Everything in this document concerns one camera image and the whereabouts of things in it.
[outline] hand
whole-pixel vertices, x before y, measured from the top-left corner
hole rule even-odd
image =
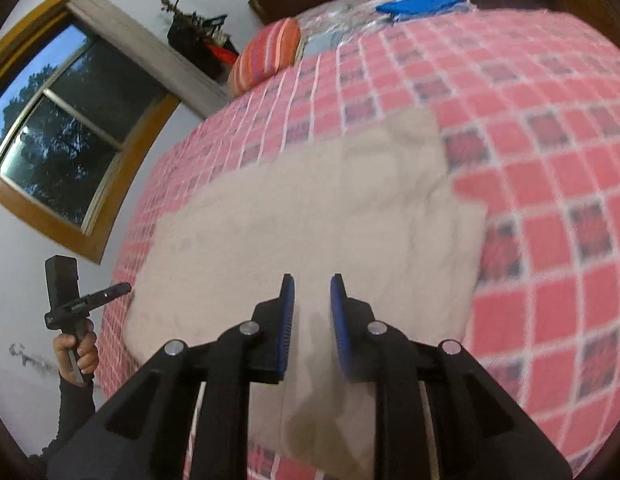
[[[81,341],[77,350],[80,359],[77,362],[79,370],[83,374],[91,374],[99,366],[99,350],[94,346],[97,336],[93,332],[94,325],[89,320],[85,320],[85,337]],[[52,348],[55,349],[56,360],[59,363],[59,375],[69,383],[76,386],[87,386],[87,383],[77,383],[72,372],[72,365],[68,357],[68,349],[75,345],[74,336],[68,334],[60,334],[55,337],[52,342]]]

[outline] metal screw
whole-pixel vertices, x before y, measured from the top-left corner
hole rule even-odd
[[[163,350],[168,355],[177,355],[183,352],[184,348],[186,348],[186,346],[183,344],[183,341],[179,341],[178,339],[173,339],[172,341],[168,341],[165,344],[165,346],[163,347]]]
[[[455,339],[446,339],[441,343],[441,348],[443,349],[443,352],[448,355],[456,355],[461,352],[463,347],[461,347],[461,343]]]
[[[241,323],[241,326],[239,327],[239,332],[241,332],[243,335],[254,335],[260,329],[261,327],[256,321],[245,321]]]
[[[372,335],[381,335],[388,331],[388,326],[382,321],[373,321],[367,325],[367,331]]]

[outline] person's arm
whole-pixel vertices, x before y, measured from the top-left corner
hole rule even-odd
[[[99,351],[95,346],[97,336],[92,331],[94,328],[90,320],[86,320],[87,334],[78,348],[81,358],[78,361],[82,373],[90,374],[99,365]],[[68,349],[74,346],[74,337],[71,335],[58,335],[53,341],[56,360],[59,364],[59,391],[61,403],[59,405],[59,426],[55,439],[42,450],[41,455],[30,457],[33,466],[42,475],[45,474],[50,457],[74,436],[79,428],[94,415],[94,401],[92,392],[94,384],[76,383],[72,373],[72,365],[68,358]]]

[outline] black sleeve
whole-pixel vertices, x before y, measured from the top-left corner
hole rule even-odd
[[[75,386],[59,376],[59,390],[61,404],[59,405],[59,428],[56,438],[44,448],[41,455],[33,455],[30,462],[42,478],[45,478],[46,468],[50,458],[74,436],[85,422],[94,415],[94,400],[92,393],[94,384],[86,387]]]

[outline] striped pillow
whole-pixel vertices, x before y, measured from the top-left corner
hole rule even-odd
[[[286,18],[261,30],[239,56],[228,79],[238,97],[295,62],[301,29],[296,18]]]

